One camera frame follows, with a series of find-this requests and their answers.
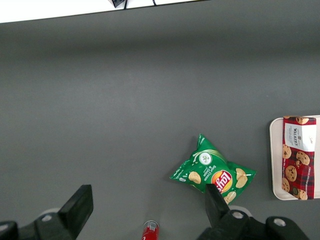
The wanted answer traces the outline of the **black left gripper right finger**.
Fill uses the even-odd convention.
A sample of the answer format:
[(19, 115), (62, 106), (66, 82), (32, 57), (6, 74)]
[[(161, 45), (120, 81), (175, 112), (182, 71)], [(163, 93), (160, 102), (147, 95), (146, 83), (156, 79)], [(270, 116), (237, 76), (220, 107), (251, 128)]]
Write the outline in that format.
[(240, 209), (230, 209), (214, 184), (205, 187), (205, 210), (210, 222), (199, 240), (308, 240), (291, 219), (270, 216), (264, 223)]

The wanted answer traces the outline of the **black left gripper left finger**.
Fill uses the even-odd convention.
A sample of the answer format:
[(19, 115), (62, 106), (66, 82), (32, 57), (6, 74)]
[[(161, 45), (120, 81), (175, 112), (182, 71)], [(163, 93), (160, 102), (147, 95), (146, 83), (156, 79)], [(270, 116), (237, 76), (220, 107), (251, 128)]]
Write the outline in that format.
[(75, 240), (94, 209), (92, 186), (82, 185), (61, 208), (41, 213), (19, 227), (13, 220), (0, 223), (2, 240)]

